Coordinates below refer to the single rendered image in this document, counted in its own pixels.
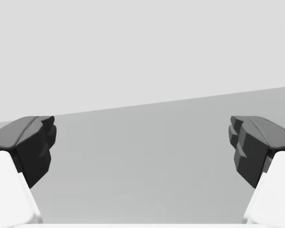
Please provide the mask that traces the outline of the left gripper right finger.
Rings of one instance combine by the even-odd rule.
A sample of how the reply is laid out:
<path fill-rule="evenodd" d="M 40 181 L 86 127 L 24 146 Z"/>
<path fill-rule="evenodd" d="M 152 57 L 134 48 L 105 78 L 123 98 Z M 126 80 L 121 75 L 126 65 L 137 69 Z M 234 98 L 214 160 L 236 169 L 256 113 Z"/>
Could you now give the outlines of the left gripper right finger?
<path fill-rule="evenodd" d="M 232 116 L 237 172 L 254 188 L 244 224 L 285 225 L 285 128 L 259 116 Z"/>

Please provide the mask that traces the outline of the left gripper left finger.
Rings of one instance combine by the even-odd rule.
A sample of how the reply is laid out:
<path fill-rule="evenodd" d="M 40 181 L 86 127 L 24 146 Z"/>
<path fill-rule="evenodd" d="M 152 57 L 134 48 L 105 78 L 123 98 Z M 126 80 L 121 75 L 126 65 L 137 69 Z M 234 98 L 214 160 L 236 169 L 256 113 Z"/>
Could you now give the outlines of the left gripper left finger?
<path fill-rule="evenodd" d="M 48 172 L 53 116 L 26 116 L 0 128 L 0 225 L 42 224 L 31 188 Z"/>

